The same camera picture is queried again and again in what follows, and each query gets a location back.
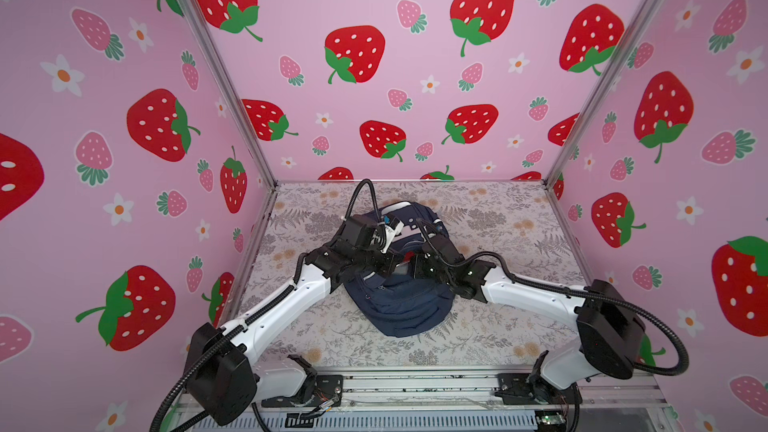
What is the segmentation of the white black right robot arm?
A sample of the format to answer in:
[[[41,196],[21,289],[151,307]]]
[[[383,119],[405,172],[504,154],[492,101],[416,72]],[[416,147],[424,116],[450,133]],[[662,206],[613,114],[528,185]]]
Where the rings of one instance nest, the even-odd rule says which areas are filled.
[[[596,375],[619,380],[634,375],[645,323],[639,309],[604,281],[577,287],[515,275],[498,254],[464,258],[438,234],[427,236],[416,269],[445,282],[462,298],[524,309],[576,331],[575,339],[540,355],[529,375],[535,385],[565,390]]]

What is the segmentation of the aluminium corner post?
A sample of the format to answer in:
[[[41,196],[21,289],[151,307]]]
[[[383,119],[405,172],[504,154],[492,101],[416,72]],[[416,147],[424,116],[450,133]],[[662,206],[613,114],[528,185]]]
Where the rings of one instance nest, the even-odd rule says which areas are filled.
[[[177,0],[183,13],[185,14],[186,21],[191,28],[204,57],[208,64],[208,67],[212,73],[212,76],[221,92],[221,96],[224,99],[226,105],[232,114],[233,121],[235,122],[239,133],[249,151],[249,154],[253,158],[266,187],[273,191],[278,183],[272,173],[270,166],[268,165],[264,154],[259,146],[259,140],[256,138],[251,122],[245,111],[244,106],[235,90],[231,77],[226,70],[226,66],[222,60],[222,57],[211,37],[208,29],[208,24],[204,20],[204,17],[196,3],[196,0]]]
[[[625,29],[625,33],[620,39],[617,50],[611,56],[607,67],[598,79],[593,90],[588,95],[579,117],[569,134],[565,146],[562,148],[553,167],[543,181],[546,192],[554,192],[556,179],[564,172],[571,155],[588,130],[595,114],[601,108],[603,102],[611,92],[611,86],[615,79],[619,77],[625,68],[630,53],[634,50],[635,44],[642,38],[647,28],[651,25],[655,14],[663,4],[664,0],[641,0],[633,14],[631,21]]]

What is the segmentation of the aluminium corner post left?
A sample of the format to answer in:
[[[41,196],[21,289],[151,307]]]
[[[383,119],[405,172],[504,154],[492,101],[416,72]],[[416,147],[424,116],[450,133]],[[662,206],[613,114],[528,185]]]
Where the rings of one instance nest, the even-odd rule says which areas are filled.
[[[259,140],[256,138],[251,122],[245,111],[244,106],[235,90],[231,77],[226,70],[226,66],[222,60],[222,57],[211,37],[208,29],[208,24],[204,20],[204,17],[196,3],[196,0],[177,0],[183,13],[185,14],[186,21],[191,28],[204,57],[208,64],[208,67],[212,73],[212,76],[221,92],[221,96],[224,99],[226,105],[232,114],[233,121],[235,122],[239,133],[249,151],[249,154],[253,158],[266,187],[273,191],[278,183],[272,173],[270,166],[268,165],[264,154],[259,146]]]

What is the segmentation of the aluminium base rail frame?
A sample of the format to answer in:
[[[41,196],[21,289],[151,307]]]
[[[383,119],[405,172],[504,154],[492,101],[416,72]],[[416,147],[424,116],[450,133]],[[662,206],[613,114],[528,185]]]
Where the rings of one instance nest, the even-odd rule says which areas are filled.
[[[580,404],[513,404],[510,383],[521,366],[322,367],[322,391],[333,400],[307,418],[314,406],[285,399],[247,407],[227,431],[678,431],[677,417],[657,381],[638,373],[628,381],[596,376],[579,382]]]

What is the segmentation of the navy blue student backpack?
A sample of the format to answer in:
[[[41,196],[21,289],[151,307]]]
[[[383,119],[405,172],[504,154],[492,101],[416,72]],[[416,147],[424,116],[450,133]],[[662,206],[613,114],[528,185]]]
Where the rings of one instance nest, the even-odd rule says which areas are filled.
[[[344,287],[363,315],[384,335],[410,337],[438,326],[451,312],[455,294],[432,278],[416,276],[415,261],[425,239],[417,226],[427,222],[431,236],[449,236],[443,221],[429,207],[416,202],[398,202],[380,210],[403,223],[390,249],[404,255],[396,271],[387,278],[375,272],[360,273]]]

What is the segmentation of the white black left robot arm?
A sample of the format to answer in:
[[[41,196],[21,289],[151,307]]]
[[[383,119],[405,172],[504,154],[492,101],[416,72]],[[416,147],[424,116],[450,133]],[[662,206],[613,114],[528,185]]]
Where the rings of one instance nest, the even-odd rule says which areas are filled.
[[[187,431],[212,418],[227,425],[245,412],[266,383],[253,365],[274,339],[314,304],[363,272],[392,272],[402,255],[392,243],[404,223],[387,215],[372,220],[353,215],[322,246],[299,256],[292,279],[257,306],[216,328],[210,323],[192,335],[182,377],[163,400],[159,412],[186,392],[202,411],[179,424]]]

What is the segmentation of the aluminium corner post right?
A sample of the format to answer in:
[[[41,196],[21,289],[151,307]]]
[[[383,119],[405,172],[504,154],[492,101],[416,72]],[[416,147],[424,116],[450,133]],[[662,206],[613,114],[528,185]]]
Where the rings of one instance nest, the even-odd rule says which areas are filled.
[[[588,130],[595,114],[601,108],[603,102],[611,92],[611,86],[615,79],[619,77],[625,68],[630,53],[634,50],[635,44],[642,38],[647,28],[651,25],[655,14],[663,4],[664,0],[641,0],[633,14],[631,21],[625,29],[625,33],[620,39],[617,50],[611,56],[607,67],[598,79],[593,90],[588,95],[579,117],[569,134],[565,146],[562,148],[553,167],[543,181],[546,192],[554,192],[556,179],[564,172],[571,155]]]

